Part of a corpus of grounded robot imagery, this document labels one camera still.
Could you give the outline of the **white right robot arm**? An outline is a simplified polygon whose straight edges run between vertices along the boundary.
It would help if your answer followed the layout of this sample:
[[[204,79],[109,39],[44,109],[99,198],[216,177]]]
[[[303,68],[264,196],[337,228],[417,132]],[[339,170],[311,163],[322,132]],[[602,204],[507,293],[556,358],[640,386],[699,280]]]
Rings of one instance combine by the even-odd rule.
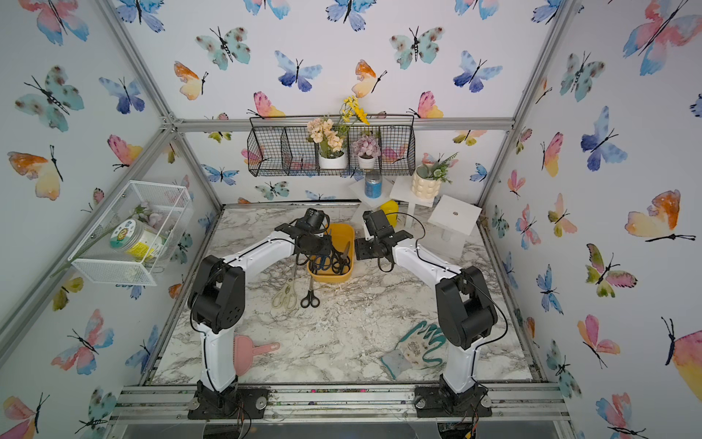
[[[406,230],[394,230],[382,210],[363,213],[367,236],[356,239],[356,259],[385,259],[434,290],[438,324],[450,343],[442,386],[462,395],[478,386],[480,350],[492,340],[493,327],[506,314],[495,303],[480,269],[462,268],[433,254]]]

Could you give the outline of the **black handled steel scissors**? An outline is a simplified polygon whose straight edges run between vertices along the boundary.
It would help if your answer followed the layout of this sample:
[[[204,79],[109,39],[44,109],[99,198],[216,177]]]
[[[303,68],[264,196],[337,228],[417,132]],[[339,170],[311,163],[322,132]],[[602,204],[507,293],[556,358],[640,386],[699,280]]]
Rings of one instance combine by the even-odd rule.
[[[341,252],[333,249],[329,256],[322,258],[321,268],[323,271],[331,271],[333,274],[343,274],[346,266],[346,258]]]

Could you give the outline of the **all black scissors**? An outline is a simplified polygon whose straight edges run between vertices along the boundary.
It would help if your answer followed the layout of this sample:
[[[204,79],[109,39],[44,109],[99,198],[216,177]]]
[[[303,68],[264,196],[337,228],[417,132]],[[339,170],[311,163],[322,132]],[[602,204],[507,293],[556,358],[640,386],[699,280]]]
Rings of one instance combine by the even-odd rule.
[[[349,241],[343,252],[333,252],[333,258],[331,261],[332,272],[336,275],[343,275],[350,271],[351,260],[349,258],[349,252],[351,248],[351,242]]]

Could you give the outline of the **small black handled scissors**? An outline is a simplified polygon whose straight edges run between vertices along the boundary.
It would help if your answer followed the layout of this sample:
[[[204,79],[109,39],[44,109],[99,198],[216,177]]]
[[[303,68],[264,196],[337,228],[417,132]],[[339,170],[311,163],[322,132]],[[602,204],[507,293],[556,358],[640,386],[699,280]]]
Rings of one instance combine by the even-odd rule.
[[[301,308],[307,309],[309,307],[312,307],[312,308],[319,307],[320,304],[321,304],[320,299],[314,293],[314,276],[311,276],[310,280],[309,280],[308,288],[307,288],[307,294],[300,301],[300,306],[301,306]]]

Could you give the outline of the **yellow plastic storage box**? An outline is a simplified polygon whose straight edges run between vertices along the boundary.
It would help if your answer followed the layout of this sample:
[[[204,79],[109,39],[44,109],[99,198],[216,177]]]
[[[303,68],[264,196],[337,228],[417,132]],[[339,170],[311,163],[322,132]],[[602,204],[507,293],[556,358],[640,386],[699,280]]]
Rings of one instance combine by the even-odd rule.
[[[350,279],[355,265],[355,231],[348,224],[332,223],[327,230],[334,248],[346,258],[341,274],[334,272],[329,262],[324,262],[320,269],[307,267],[314,281],[321,284],[341,284]]]

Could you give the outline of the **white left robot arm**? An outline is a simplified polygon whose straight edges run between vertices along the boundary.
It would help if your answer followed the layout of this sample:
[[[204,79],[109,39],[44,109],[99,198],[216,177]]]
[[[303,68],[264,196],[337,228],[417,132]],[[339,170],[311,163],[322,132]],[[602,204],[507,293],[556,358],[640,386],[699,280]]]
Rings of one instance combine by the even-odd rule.
[[[245,311],[248,281],[293,255],[332,254],[332,238],[325,233],[329,225],[325,212],[310,208],[303,217],[278,225],[242,251],[224,258],[209,255],[201,261],[188,307],[190,323],[201,340],[200,381],[207,389],[222,393],[237,378],[234,327]]]

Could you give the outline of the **beige handled kitchen scissors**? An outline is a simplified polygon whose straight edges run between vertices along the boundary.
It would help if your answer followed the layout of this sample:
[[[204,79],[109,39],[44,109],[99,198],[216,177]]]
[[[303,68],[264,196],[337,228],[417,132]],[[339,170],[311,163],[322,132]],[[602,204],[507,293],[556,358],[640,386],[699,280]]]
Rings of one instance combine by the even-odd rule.
[[[298,270],[298,265],[295,263],[292,267],[292,272],[288,277],[282,289],[273,297],[273,308],[284,308],[287,310],[295,309],[296,307],[296,292],[295,278]]]

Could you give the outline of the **blue handled scissors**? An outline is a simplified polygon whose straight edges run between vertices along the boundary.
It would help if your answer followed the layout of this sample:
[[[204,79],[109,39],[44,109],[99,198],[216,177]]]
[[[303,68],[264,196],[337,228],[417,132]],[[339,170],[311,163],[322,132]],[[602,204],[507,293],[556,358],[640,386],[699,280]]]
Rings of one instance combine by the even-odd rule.
[[[318,255],[310,258],[308,269],[312,274],[328,271],[333,266],[333,258],[329,255]]]

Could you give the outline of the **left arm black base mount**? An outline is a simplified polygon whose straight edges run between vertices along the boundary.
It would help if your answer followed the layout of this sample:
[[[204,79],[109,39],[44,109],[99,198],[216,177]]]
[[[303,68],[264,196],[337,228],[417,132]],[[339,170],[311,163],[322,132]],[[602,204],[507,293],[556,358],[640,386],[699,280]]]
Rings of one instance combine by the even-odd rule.
[[[261,420],[270,399],[270,390],[239,385],[235,382],[224,391],[212,391],[203,382],[197,383],[195,397],[188,410],[189,420],[245,419]]]

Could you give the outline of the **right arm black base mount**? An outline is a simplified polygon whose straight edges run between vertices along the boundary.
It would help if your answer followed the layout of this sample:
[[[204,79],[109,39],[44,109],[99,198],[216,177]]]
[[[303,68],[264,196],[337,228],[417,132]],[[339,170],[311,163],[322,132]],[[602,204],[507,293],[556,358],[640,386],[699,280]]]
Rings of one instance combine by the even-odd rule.
[[[463,393],[455,393],[442,380],[439,384],[417,386],[414,407],[419,418],[468,418],[493,415],[488,389],[475,384]]]

